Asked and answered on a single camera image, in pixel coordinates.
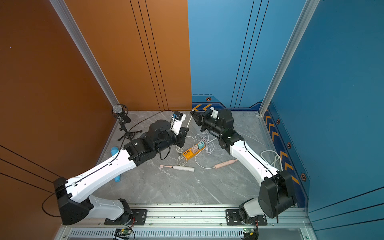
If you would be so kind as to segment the teal charger adapter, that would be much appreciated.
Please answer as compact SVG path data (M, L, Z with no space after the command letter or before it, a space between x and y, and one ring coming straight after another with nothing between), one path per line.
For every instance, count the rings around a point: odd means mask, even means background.
M203 149L205 147L205 142L199 142L198 143L198 148L199 148L199 150L200 149Z

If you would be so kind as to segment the orange power strip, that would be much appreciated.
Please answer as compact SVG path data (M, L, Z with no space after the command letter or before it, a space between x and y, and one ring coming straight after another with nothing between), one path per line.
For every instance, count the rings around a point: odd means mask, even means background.
M196 153L191 152L191 148L186 150L185 152L182 153L182 156L185 158L185 160L189 161L192 158L194 158L198 153L203 151L206 148L206 146L203 149L198 150Z

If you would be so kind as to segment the white electric toothbrush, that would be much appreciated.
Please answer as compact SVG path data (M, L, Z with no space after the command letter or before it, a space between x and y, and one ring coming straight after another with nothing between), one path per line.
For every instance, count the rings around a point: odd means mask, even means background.
M170 169L175 169L178 171L185 171L185 172L194 172L195 168L193 167L184 167L184 166L165 166L165 165L160 165L160 168L170 168Z

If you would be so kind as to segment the pink electric toothbrush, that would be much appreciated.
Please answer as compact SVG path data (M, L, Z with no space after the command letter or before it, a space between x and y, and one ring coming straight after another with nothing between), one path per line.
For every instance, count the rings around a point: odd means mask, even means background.
M216 165L214 165L214 169L219 169L219 168L223 168L223 167L232 165L232 164L236 163L237 161L238 161L237 159L234 159L234 160L228 160L228 161L216 164Z

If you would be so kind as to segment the pink charger adapter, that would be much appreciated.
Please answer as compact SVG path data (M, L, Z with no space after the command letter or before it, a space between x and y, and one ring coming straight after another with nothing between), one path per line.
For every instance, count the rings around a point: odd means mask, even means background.
M199 147L197 145L194 145L193 147L191 147L192 153L196 153L198 150L199 150Z

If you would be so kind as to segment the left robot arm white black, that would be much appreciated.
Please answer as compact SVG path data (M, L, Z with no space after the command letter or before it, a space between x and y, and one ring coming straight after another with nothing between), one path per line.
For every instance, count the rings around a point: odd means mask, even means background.
M55 196L63 225L76 224L84 219L101 218L117 225L130 224L133 211L124 199L108 200L93 193L115 177L132 170L161 151L176 145L184 146L189 128L166 120L157 120L142 134L124 145L114 156L92 169L70 179L54 181Z

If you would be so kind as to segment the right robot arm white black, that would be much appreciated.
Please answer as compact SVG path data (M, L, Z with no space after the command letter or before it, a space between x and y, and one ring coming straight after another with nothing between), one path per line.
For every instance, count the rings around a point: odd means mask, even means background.
M191 116L201 127L201 132L208 131L217 138L221 148L240 161L260 187L256 199L250 199L239 206L239 215L244 224L250 225L263 215L277 218L297 203L291 174L273 167L249 147L244 137L235 130L230 110L192 111Z

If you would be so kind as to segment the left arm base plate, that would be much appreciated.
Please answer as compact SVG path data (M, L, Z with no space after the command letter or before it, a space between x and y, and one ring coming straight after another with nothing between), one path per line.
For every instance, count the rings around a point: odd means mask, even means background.
M124 212L116 220L105 219L104 224L106 226L112 225L129 225L134 226L143 226L145 224L147 217L146 209L132 209L128 212Z

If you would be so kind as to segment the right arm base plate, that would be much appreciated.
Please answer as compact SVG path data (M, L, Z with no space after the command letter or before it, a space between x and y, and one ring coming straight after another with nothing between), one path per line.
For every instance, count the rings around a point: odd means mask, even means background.
M265 215L258 215L249 220L243 220L241 218L239 209L227 209L226 221L228 226L267 226L267 218Z

